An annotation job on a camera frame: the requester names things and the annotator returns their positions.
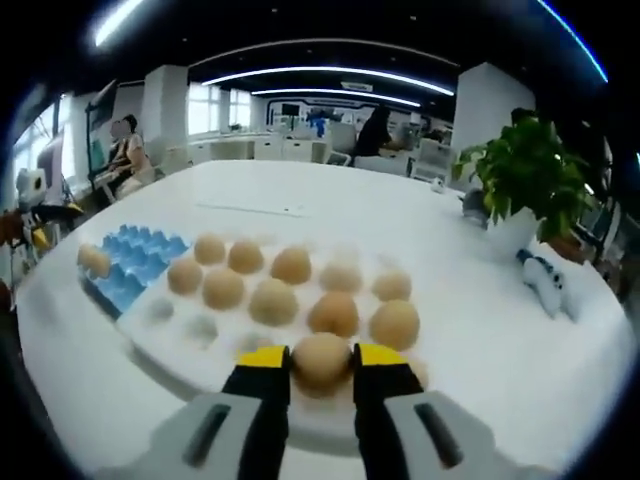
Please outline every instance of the potted plant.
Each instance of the potted plant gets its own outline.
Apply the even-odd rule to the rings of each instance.
[[[458,179],[476,162],[493,220],[488,231],[507,255],[526,248],[536,232],[542,242],[566,238],[589,205],[580,171],[586,162],[566,150],[553,123],[523,109],[511,117],[499,138],[464,150],[452,169]]]

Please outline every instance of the window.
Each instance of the window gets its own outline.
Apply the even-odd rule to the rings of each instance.
[[[75,176],[75,164],[73,162],[72,145],[70,138],[69,117],[71,111],[71,97],[63,95],[60,99],[60,110],[58,112],[58,131],[62,131],[65,126],[65,139],[62,154],[62,175],[66,180]],[[38,166],[38,155],[44,150],[53,138],[53,115],[54,106],[50,105],[40,116],[27,128],[13,146],[14,180],[21,169],[35,169]]]
[[[220,130],[220,88],[198,83],[189,85],[187,101],[189,135]]]
[[[229,102],[229,125],[251,125],[251,94],[240,90],[231,90]]]

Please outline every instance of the white plush toy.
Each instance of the white plush toy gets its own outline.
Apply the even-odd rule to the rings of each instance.
[[[547,315],[555,318],[563,310],[569,318],[578,317],[578,305],[567,289],[564,274],[556,270],[544,258],[534,256],[529,250],[520,250],[516,255],[523,265],[523,281],[537,294]]]
[[[444,192],[444,181],[440,177],[436,177],[431,182],[431,190],[436,193]]]

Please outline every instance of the white pillar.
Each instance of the white pillar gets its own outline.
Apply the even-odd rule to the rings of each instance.
[[[220,90],[220,103],[218,104],[218,114],[220,115],[220,132],[229,132],[229,113],[231,110],[231,92]]]
[[[267,129],[267,100],[251,96],[251,130],[264,132]]]
[[[146,76],[140,118],[145,143],[187,144],[187,74],[186,67],[163,65]]]
[[[531,90],[493,65],[483,63],[467,70],[458,77],[451,146],[459,154],[465,148],[497,138],[502,127],[511,124],[513,109],[533,110],[535,105]],[[477,178],[468,180],[473,168],[467,166],[452,186],[464,191],[480,186]]]

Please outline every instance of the gray gripper housing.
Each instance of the gray gripper housing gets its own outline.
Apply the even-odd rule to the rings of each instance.
[[[156,430],[131,465],[103,469],[98,480],[236,480],[261,400],[210,393],[196,397]]]
[[[396,428],[412,480],[557,477],[542,468],[518,466],[500,455],[489,427],[439,392],[389,398],[385,407]]]

